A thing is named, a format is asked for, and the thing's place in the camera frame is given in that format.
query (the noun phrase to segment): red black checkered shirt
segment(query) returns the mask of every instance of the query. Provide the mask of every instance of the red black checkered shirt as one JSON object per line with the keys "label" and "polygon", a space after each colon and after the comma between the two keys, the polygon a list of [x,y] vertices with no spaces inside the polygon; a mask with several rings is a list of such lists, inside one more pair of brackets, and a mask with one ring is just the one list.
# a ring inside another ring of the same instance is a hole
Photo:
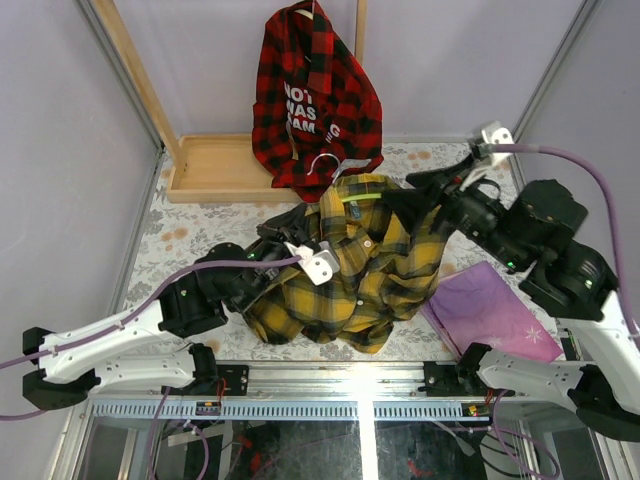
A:
{"label": "red black checkered shirt", "polygon": [[[313,21],[295,11],[313,8]],[[316,202],[331,184],[337,162],[382,163],[382,107],[362,67],[336,35],[318,2],[276,12],[265,25],[253,106],[253,152],[273,174],[272,187],[291,187]],[[298,159],[294,158],[294,146]]]}

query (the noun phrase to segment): shirt sleeve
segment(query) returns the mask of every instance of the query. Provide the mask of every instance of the shirt sleeve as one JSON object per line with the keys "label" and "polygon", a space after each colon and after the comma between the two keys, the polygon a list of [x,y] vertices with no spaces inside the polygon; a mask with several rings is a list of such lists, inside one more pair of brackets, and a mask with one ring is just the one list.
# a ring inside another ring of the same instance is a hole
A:
{"label": "shirt sleeve", "polygon": [[273,27],[267,23],[258,65],[251,133],[253,154],[274,177],[282,165],[293,158],[293,147],[286,129],[287,107],[280,43]]}

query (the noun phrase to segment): floral tablecloth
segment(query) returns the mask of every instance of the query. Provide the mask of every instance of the floral tablecloth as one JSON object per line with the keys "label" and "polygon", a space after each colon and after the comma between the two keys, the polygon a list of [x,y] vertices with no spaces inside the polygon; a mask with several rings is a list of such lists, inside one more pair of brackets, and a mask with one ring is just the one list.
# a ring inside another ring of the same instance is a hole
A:
{"label": "floral tablecloth", "polygon": [[[467,146],[463,143],[390,143],[384,147],[385,161],[376,173],[389,175],[398,184],[405,185],[404,177],[408,173],[452,165],[464,158],[467,151]],[[248,246],[256,238],[255,228],[258,223],[295,206],[287,203],[171,204],[166,196],[170,169],[171,159],[165,154],[162,173],[156,186],[151,211],[146,219],[144,235],[129,283],[126,306],[142,301],[169,274],[192,264],[217,243],[229,241],[243,247]],[[512,202],[516,196],[516,189],[509,167],[505,166],[490,178],[500,184],[503,201]],[[504,268],[480,248],[456,233],[447,244],[441,274],[450,275],[484,259],[488,259],[498,271],[504,271]],[[517,289],[517,277],[505,275],[504,278],[544,328],[557,340],[555,321]],[[533,342],[537,338],[534,333],[531,337]],[[453,359],[451,352],[420,314],[410,321],[396,323],[391,337],[375,355],[360,353],[341,340],[321,345],[302,335],[287,345],[267,345],[256,337],[239,314],[229,314],[227,325],[191,340],[211,346],[216,358],[220,360]],[[143,351],[171,351],[182,343],[181,340],[176,340],[173,343],[151,345]]]}

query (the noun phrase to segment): pink towel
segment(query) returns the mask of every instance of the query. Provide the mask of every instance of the pink towel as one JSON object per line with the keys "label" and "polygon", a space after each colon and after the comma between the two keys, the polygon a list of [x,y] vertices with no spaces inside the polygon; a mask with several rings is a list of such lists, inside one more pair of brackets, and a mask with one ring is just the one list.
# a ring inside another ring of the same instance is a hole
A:
{"label": "pink towel", "polygon": [[421,311],[458,356],[473,342],[542,362],[552,362],[562,353],[486,261],[442,279]]}

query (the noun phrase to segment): clothes hanger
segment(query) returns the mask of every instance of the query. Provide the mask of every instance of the clothes hanger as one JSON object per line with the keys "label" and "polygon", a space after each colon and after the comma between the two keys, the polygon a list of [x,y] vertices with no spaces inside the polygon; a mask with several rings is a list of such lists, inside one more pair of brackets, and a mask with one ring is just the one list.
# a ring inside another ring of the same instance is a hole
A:
{"label": "clothes hanger", "polygon": [[329,152],[320,153],[311,162],[311,166],[309,167],[309,171],[307,172],[307,176],[309,176],[309,175],[311,175],[313,173],[313,167],[315,167],[316,162],[321,157],[331,157],[338,164],[338,168],[336,168],[336,171],[333,172],[333,174],[331,175],[331,178],[333,178],[333,181],[331,182],[331,185],[336,183],[336,180],[338,179],[338,177],[340,175],[342,175],[342,172],[344,172],[345,170],[349,170],[350,168],[364,168],[364,167],[366,167],[367,165],[369,165],[371,163],[371,159],[370,158],[366,158],[364,160],[358,160],[358,159],[355,159],[355,158],[345,158],[341,162],[340,159],[338,157],[336,157],[333,153],[329,153]]}

